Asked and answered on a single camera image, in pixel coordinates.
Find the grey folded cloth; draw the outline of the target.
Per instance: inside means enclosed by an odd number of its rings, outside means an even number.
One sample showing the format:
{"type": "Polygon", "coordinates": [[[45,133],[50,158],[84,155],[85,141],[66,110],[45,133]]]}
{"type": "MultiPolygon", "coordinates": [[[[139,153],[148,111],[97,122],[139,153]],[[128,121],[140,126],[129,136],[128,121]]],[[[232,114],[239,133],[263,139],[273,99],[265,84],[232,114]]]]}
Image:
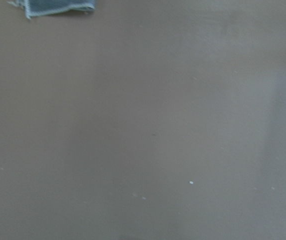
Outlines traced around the grey folded cloth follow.
{"type": "Polygon", "coordinates": [[[9,0],[7,3],[23,8],[28,19],[69,11],[92,12],[96,8],[95,0],[9,0]]]}

